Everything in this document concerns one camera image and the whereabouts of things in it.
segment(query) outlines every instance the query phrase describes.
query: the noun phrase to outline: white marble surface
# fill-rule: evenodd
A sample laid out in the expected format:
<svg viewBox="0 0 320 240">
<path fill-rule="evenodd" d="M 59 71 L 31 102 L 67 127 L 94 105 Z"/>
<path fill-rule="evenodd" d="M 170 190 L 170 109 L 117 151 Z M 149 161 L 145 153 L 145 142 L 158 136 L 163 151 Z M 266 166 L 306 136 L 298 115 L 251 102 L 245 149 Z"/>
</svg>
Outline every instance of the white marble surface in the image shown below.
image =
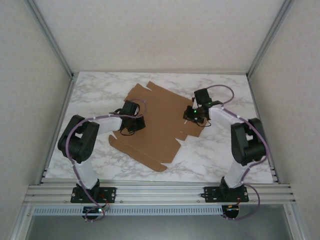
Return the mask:
<svg viewBox="0 0 320 240">
<path fill-rule="evenodd" d="M 256 117 L 247 78 L 244 75 L 80 72 L 65 118 L 65 129 L 73 115 L 92 117 L 121 108 L 128 92 L 137 84 L 149 81 L 172 92 L 191 98 L 195 90 L 214 84 L 225 84 L 235 92 L 228 109 L 244 118 Z M 221 87 L 211 88 L 212 100 L 225 101 L 230 92 Z M 108 134 L 97 137 L 92 165 L 99 179 L 168 182 L 219 182 L 231 166 L 230 132 L 212 122 L 200 137 L 188 136 L 179 140 L 181 147 L 168 169 L 155 172 L 128 155 L 111 147 Z M 75 178 L 70 162 L 55 147 L 46 178 Z M 268 163 L 254 167 L 246 177 L 248 183 L 273 182 Z"/>
</svg>

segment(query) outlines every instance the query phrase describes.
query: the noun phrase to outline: flat cardboard box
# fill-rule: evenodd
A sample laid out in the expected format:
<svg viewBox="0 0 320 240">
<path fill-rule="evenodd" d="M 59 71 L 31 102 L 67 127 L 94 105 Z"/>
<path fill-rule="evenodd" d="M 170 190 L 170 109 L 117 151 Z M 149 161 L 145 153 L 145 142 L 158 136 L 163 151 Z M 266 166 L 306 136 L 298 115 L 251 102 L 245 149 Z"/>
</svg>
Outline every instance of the flat cardboard box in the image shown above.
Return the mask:
<svg viewBox="0 0 320 240">
<path fill-rule="evenodd" d="M 123 136 L 119 131 L 115 131 L 116 138 L 110 135 L 109 143 L 154 171 L 163 172 L 167 167 L 162 163 L 171 163 L 181 146 L 177 139 L 184 141 L 188 135 L 199 137 L 203 127 L 183 119 L 187 106 L 193 105 L 191 99 L 151 81 L 146 86 L 147 88 L 137 84 L 125 98 L 145 101 L 145 128 L 131 136 Z M 140 105 L 140 113 L 145 112 L 141 102 L 133 102 Z"/>
</svg>

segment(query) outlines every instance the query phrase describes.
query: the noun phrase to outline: purple cable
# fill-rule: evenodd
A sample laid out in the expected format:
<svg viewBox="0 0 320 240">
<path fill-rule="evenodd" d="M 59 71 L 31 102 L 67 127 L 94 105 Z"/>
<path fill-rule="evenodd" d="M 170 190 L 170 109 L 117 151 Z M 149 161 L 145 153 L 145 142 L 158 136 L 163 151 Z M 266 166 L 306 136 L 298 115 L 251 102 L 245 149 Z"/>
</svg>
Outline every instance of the purple cable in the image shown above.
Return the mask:
<svg viewBox="0 0 320 240">
<path fill-rule="evenodd" d="M 270 154 L 270 150 L 269 150 L 268 144 L 267 144 L 267 142 L 265 141 L 265 139 L 261 136 L 261 134 L 258 132 L 258 130 L 255 129 L 255 127 L 254 127 L 250 122 L 248 122 L 248 121 L 245 120 L 243 117 L 238 116 L 237 114 L 233 113 L 232 111 L 230 111 L 230 110 L 228 110 L 228 109 L 226 109 L 226 108 L 224 107 L 225 104 L 230 103 L 230 102 L 234 99 L 234 97 L 235 97 L 235 92 L 232 90 L 232 88 L 229 87 L 229 86 L 227 86 L 227 85 L 217 84 L 217 85 L 211 85 L 211 86 L 207 87 L 206 89 L 213 88 L 213 87 L 224 87 L 224 88 L 227 88 L 227 89 L 229 89 L 229 90 L 231 91 L 232 97 L 231 97 L 229 100 L 227 100 L 227 101 L 225 101 L 225 102 L 222 103 L 222 105 L 221 105 L 222 110 L 225 111 L 227 114 L 229 114 L 229 115 L 231 115 L 231 116 L 233 116 L 233 117 L 235 117 L 235 118 L 237 118 L 237 119 L 240 119 L 240 120 L 243 121 L 245 124 L 247 124 L 247 125 L 249 126 L 249 128 L 250 128 L 251 130 L 253 130 L 254 133 L 258 136 L 258 138 L 261 140 L 261 142 L 263 143 L 263 146 L 264 146 L 264 148 L 265 148 L 265 156 L 264 156 L 264 158 L 263 158 L 262 160 L 258 161 L 258 162 L 255 162 L 255 163 L 251 164 L 251 165 L 245 170 L 245 172 L 243 173 L 243 175 L 242 175 L 242 177 L 241 177 L 241 179 L 240 179 L 241 182 L 243 183 L 245 177 L 247 176 L 248 172 L 250 171 L 250 169 L 251 169 L 252 167 L 257 166 L 257 165 L 259 165 L 259 164 L 262 164 L 263 162 L 265 162 L 265 161 L 267 160 L 267 158 L 268 158 L 268 156 L 269 156 L 269 154 Z M 242 216 L 242 217 L 232 218 L 232 219 L 235 220 L 235 221 L 237 221 L 237 220 L 243 220 L 243 219 L 246 219 L 246 218 L 248 218 L 248 217 L 251 217 L 251 216 L 252 216 L 253 214 L 255 214 L 255 213 L 259 210 L 259 208 L 260 208 L 260 195 L 259 195 L 258 191 L 257 191 L 252 185 L 250 185 L 250 184 L 248 184 L 248 183 L 244 183 L 243 185 L 244 185 L 244 186 L 248 186 L 248 187 L 252 188 L 252 189 L 255 191 L 255 193 L 256 193 L 256 195 L 257 195 L 257 197 L 258 197 L 258 205 L 256 206 L 256 208 L 255 208 L 255 210 L 254 210 L 253 212 L 251 212 L 251 213 L 249 213 L 249 214 L 247 214 L 247 215 L 245 215 L 245 216 Z"/>
<path fill-rule="evenodd" d="M 106 214 L 105 214 L 105 211 L 103 210 L 102 206 L 99 205 L 99 203 L 97 203 L 91 196 L 90 194 L 88 193 L 87 189 L 86 189 L 86 186 L 83 184 L 82 180 L 81 180 L 81 177 L 76 169 L 76 161 L 72 159 L 72 157 L 70 156 L 70 153 L 69 153 L 69 143 L 70 143 L 70 138 L 71 136 L 74 134 L 74 132 L 77 130 L 78 127 L 80 127 L 83 123 L 87 122 L 87 121 L 92 121 L 92 120 L 101 120 L 101 119 L 106 119 L 106 118 L 112 118 L 112 117 L 115 117 L 115 118 L 119 118 L 119 117 L 128 117 L 128 118 L 132 118 L 132 119 L 137 119 L 137 118 L 141 118 L 144 114 L 146 114 L 146 111 L 147 111 L 147 105 L 145 103 L 145 101 L 143 101 L 142 99 L 132 99 L 132 100 L 138 100 L 138 101 L 141 101 L 144 105 L 144 113 L 143 114 L 140 114 L 138 116 L 130 116 L 130 115 L 114 115 L 114 114 L 108 114 L 108 115 L 101 115 L 101 116 L 96 116 L 96 117 L 89 117 L 89 118 L 86 118 L 82 121 L 80 121 L 77 125 L 75 125 L 70 133 L 68 134 L 67 138 L 66 138 L 66 141 L 65 141 L 65 154 L 67 156 L 67 158 L 71 161 L 72 163 L 72 169 L 74 171 L 74 174 L 76 176 L 76 178 L 78 179 L 84 193 L 87 195 L 87 197 L 90 199 L 90 201 L 92 203 L 94 203 L 96 206 L 95 207 L 92 207 L 90 208 L 86 213 L 85 213 L 85 216 L 84 216 L 84 219 L 85 221 L 88 221 L 88 213 L 93 210 L 93 209 L 96 209 L 96 208 L 99 208 L 102 210 L 102 213 L 103 213 L 103 216 L 100 217 L 100 218 L 97 218 L 97 219 L 92 219 L 91 222 L 96 222 L 98 220 L 101 220 L 103 219 Z"/>
</svg>

